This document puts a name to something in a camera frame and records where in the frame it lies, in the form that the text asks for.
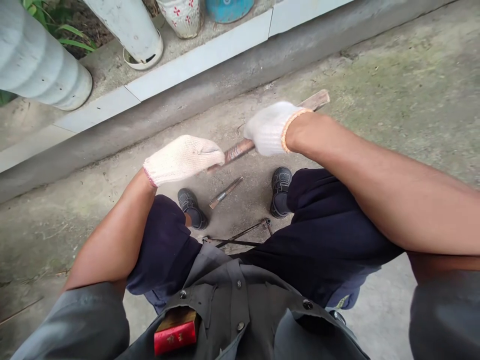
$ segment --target hand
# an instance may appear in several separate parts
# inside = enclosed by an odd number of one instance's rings
[[[287,129],[297,116],[306,112],[311,110],[286,101],[277,102],[257,112],[246,123],[243,137],[252,140],[261,155],[289,153]]]
[[[225,161],[220,147],[211,140],[182,135],[148,157],[143,169],[150,182],[160,184],[187,179]]]

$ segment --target gray shirt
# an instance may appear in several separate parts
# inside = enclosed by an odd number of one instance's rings
[[[410,343],[416,359],[480,359],[480,272],[453,271],[415,290]],[[66,291],[13,355],[19,359],[154,359],[169,309],[201,317],[195,345],[175,359],[368,359],[352,332],[273,273],[204,245],[183,293],[129,347],[122,299],[110,283]]]

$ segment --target green plant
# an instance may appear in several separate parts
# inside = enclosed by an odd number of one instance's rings
[[[88,53],[97,49],[95,43],[83,32],[77,28],[66,24],[72,18],[70,9],[64,6],[63,1],[48,5],[43,0],[21,0],[23,7],[32,15],[43,27],[52,34],[60,44],[82,48]],[[80,41],[63,37],[65,32],[74,34]]]
[[[12,92],[8,92],[8,91],[5,91],[5,90],[0,90],[0,107],[2,107],[3,105],[11,102],[16,97],[17,97],[17,95],[12,93]]]

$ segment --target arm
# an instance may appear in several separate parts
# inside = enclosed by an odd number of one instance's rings
[[[139,257],[156,192],[142,168],[81,248],[64,291],[111,282],[123,294],[127,276]]]
[[[178,137],[147,158],[78,253],[63,290],[110,282],[123,296],[139,257],[157,187],[187,179],[223,161],[224,154],[213,141],[189,135]]]
[[[288,102],[255,114],[244,137],[262,155],[297,152],[335,175],[375,226],[408,251],[418,281],[480,270],[478,191]]]

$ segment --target concrete ground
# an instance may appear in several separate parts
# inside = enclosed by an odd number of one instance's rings
[[[226,149],[242,125],[279,100],[299,103],[319,89],[330,92],[323,111],[380,145],[480,187],[480,4],[460,0],[340,54],[215,106],[68,178],[0,205],[0,319],[44,299],[0,327],[0,354],[9,358],[50,310],[65,273],[88,234],[119,199],[143,160],[179,135],[209,138]],[[204,209],[236,177],[243,184],[215,211],[203,235],[228,237],[268,216],[272,171],[318,167],[300,155],[250,153],[213,176],[202,173],[162,185],[176,199],[189,187]],[[273,220],[273,229],[290,218]],[[262,241],[258,229],[245,240]],[[348,324],[372,359],[410,359],[409,307],[415,280],[405,256],[371,275]],[[124,300],[134,340],[155,314],[142,297]]]

